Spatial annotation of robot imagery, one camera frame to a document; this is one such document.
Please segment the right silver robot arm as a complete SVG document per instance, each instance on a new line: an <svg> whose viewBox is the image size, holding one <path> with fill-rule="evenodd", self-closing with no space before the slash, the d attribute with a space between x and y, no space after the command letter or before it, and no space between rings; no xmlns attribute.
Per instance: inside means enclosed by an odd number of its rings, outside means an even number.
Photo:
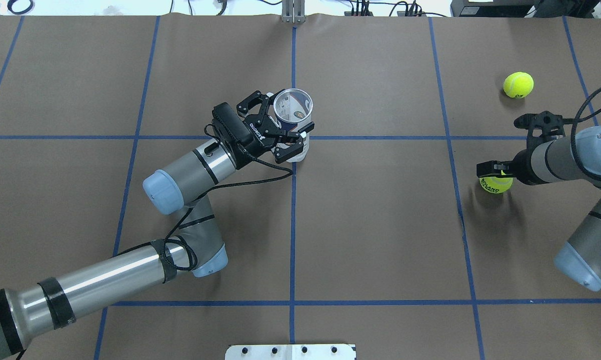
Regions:
<svg viewBox="0 0 601 360"><path fill-rule="evenodd" d="M481 162L475 173L481 182L515 180L531 187L555 186L591 195L589 208L583 210L582 220L553 262L582 287L601 290L601 125L530 145L509 161Z"/></svg>

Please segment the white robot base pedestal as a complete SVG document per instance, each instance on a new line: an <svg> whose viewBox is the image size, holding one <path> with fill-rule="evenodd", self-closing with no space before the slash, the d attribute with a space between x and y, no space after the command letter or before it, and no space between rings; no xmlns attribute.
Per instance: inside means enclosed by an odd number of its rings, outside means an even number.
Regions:
<svg viewBox="0 0 601 360"><path fill-rule="evenodd" d="M232 345L225 360L357 360L354 344L241 344Z"/></svg>

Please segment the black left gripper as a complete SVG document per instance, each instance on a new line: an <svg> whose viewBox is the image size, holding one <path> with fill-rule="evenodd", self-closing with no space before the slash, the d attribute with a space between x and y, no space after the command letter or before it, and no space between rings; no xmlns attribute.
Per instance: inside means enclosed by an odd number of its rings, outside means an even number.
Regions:
<svg viewBox="0 0 601 360"><path fill-rule="evenodd" d="M276 99L275 93L257 90L236 105L235 116L235 164L246 166L264 153L274 150L276 164L302 162L310 149L310 135L301 132L298 141L284 143L284 130L270 119L270 107ZM250 114L254 107L258 114Z"/></svg>

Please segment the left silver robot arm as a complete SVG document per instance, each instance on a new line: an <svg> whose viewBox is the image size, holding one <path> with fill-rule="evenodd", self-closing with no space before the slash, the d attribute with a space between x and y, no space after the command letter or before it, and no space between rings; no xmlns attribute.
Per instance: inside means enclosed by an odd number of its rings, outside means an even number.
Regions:
<svg viewBox="0 0 601 360"><path fill-rule="evenodd" d="M0 289L0 360L21 358L35 337L187 272L214 274L229 262L209 193L255 162L284 172L284 162L304 159L314 101L302 89L255 91L236 107L212 109L209 141L154 171L142 186L163 215L177 223L161 238L120 251L67 275L51 276L23 291Z"/></svg>

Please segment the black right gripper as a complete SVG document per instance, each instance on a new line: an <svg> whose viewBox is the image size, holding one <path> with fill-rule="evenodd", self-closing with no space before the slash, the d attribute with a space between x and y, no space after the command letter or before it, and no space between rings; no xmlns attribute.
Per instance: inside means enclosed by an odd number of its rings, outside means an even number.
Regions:
<svg viewBox="0 0 601 360"><path fill-rule="evenodd" d="M536 185L536 175L531 168L529 151L521 150L511 161L486 161L476 165L477 178L515 178L528 186Z"/></svg>

